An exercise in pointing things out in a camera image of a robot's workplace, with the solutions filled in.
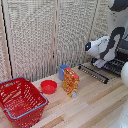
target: food package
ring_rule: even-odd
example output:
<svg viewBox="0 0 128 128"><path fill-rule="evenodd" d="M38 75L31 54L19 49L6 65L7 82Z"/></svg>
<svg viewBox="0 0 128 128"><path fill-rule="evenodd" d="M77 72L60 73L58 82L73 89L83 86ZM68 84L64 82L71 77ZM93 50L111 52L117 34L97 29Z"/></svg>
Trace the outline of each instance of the food package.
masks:
<svg viewBox="0 0 128 128"><path fill-rule="evenodd" d="M70 67L65 68L62 87L69 97L76 97L78 82L79 76Z"/></svg>

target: red basket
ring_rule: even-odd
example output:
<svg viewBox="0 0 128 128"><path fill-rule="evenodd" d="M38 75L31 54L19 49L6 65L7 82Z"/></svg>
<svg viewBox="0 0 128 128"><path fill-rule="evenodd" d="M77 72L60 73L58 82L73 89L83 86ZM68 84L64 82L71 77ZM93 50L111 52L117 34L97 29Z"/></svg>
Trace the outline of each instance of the red basket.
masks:
<svg viewBox="0 0 128 128"><path fill-rule="evenodd" d="M15 128L36 124L48 100L24 77L0 83L0 106Z"/></svg>

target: basket handle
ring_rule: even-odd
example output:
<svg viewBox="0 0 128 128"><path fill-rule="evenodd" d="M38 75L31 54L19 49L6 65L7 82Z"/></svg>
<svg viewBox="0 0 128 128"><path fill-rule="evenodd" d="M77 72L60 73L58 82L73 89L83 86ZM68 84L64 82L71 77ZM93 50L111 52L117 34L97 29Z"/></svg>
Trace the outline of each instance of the basket handle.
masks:
<svg viewBox="0 0 128 128"><path fill-rule="evenodd" d="M29 80L27 80L25 77L20 76L20 77L16 77L16 78L14 78L14 79L10 79L10 80L7 80L7 81L4 81L4 82L1 82L0 84L4 84L4 83L6 83L6 82L10 82L10 81L15 80L15 79L18 79L18 78L24 78L26 81L29 81Z"/></svg>
<svg viewBox="0 0 128 128"><path fill-rule="evenodd" d="M43 103L42 105L37 106L36 108L34 108L34 109L30 110L30 111L28 111L28 112L26 112L26 113L24 113L24 114L18 116L18 117L13 117L13 116L11 116L11 114L10 114L10 112L9 112L9 110L8 110L7 108L5 108L3 111L7 111L8 115L10 116L10 118L12 118L12 119L14 119L14 120L15 120L15 119L19 119L19 118L21 118L21 117L23 117L23 116L29 114L30 112L33 112L33 111L37 110L38 108L41 108L41 107L45 106L45 105L48 103L47 98L45 98L42 93L40 93L40 95L46 100L46 102Z"/></svg>

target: wooden countertop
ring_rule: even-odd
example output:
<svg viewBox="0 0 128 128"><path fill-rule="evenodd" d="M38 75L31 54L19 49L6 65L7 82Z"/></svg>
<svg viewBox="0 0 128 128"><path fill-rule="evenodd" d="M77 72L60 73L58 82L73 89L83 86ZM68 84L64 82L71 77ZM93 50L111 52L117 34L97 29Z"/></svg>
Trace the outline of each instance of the wooden countertop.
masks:
<svg viewBox="0 0 128 128"><path fill-rule="evenodd" d="M41 121L32 128L109 128L128 99L128 88L120 77L92 68L110 78L108 84L103 84L75 67L73 70L79 75L80 81L77 97L74 99L63 91L59 74L33 82L39 90L40 83L46 79L56 81L58 87L54 94L44 94L49 104L45 107ZM0 128L13 128L2 110Z"/></svg>

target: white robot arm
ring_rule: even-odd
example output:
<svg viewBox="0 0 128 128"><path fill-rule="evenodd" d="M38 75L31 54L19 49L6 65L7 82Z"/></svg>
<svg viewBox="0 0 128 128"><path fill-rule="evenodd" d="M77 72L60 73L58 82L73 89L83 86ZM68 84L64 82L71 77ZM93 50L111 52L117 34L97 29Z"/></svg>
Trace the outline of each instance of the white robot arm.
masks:
<svg viewBox="0 0 128 128"><path fill-rule="evenodd" d="M107 24L109 37L104 36L96 41L88 42L85 46L86 53L98 59L94 63L94 66L98 68L101 68L107 61L116 57L117 48L127 27L128 0L109 0L108 7Z"/></svg>
<svg viewBox="0 0 128 128"><path fill-rule="evenodd" d="M111 61L116 57L117 48L127 29L128 0L108 0L108 7L109 37L104 36L96 41L88 42L85 46L85 51L98 59L93 64L98 68L101 68L107 61ZM128 87L128 62L122 68L121 78ZM128 128L128 100L120 116L109 128Z"/></svg>

